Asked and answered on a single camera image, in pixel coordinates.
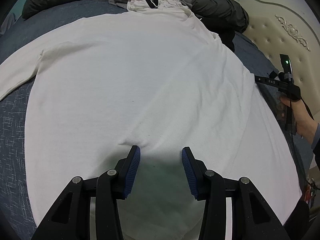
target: human hand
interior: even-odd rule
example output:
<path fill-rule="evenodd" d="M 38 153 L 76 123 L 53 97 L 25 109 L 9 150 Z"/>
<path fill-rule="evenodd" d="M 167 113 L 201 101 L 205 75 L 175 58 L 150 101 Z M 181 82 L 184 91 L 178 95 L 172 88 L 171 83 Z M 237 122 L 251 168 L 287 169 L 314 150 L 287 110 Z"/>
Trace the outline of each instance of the human hand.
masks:
<path fill-rule="evenodd" d="M 285 96 L 280 96 L 280 101 L 286 106 L 290 107 L 290 99 Z M 308 143 L 312 144 L 313 138 L 317 131 L 318 123 L 314 121 L 302 100 L 297 102 L 291 101 L 291 108 L 293 116 L 297 122 L 297 133 L 306 138 Z"/>

